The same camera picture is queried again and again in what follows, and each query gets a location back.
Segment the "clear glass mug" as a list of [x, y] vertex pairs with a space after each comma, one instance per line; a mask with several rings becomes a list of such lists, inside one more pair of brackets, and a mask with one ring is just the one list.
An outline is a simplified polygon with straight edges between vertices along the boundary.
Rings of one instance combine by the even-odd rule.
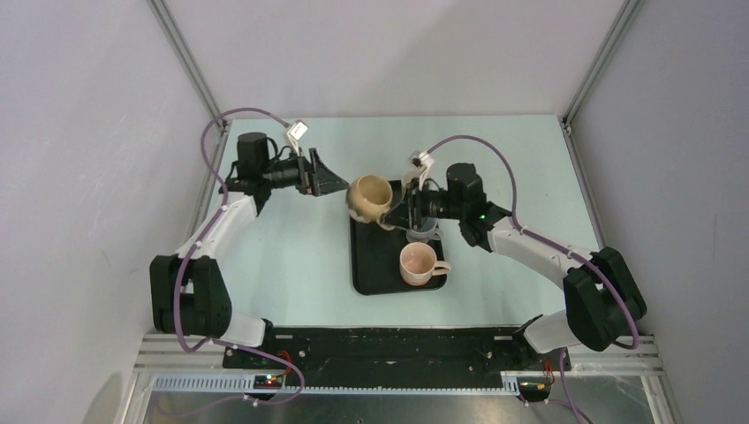
[[428, 243], [430, 241], [441, 241], [443, 231], [439, 228], [436, 218], [428, 218], [420, 227], [406, 232], [406, 239], [412, 242]]

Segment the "orange translucent cup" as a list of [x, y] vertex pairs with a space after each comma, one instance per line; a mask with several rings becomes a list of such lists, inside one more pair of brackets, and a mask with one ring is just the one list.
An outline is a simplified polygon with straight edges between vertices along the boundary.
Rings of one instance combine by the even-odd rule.
[[433, 276], [445, 276], [452, 266], [438, 259], [436, 250], [423, 242], [407, 244], [399, 254], [399, 272], [406, 284], [419, 287], [427, 284]]

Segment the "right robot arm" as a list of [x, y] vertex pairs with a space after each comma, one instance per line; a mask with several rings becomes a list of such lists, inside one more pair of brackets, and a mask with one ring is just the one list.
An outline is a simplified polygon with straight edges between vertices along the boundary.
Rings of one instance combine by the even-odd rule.
[[537, 368], [556, 349], [584, 345], [602, 352], [621, 346], [621, 336], [638, 334], [647, 304], [616, 249], [564, 245], [521, 226], [511, 211], [488, 200], [471, 163], [451, 165], [446, 177], [445, 188], [431, 190], [406, 174], [400, 200], [380, 220], [404, 230], [429, 218], [455, 220], [469, 246], [511, 258], [563, 291], [563, 310], [535, 317], [514, 333], [512, 353], [521, 367]]

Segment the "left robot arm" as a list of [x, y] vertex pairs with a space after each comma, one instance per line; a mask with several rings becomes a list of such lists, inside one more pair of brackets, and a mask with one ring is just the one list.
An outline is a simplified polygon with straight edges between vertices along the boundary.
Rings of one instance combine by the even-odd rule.
[[315, 148], [291, 151], [282, 158], [263, 132], [238, 136], [238, 158], [220, 187], [214, 214], [172, 255], [157, 255], [149, 265], [155, 329], [166, 334], [203, 336], [245, 345], [257, 367], [270, 367], [279, 356], [278, 342], [265, 335], [269, 322], [234, 310], [219, 261], [240, 232], [254, 221], [275, 189], [293, 187], [320, 197], [344, 191], [349, 184], [330, 170]]

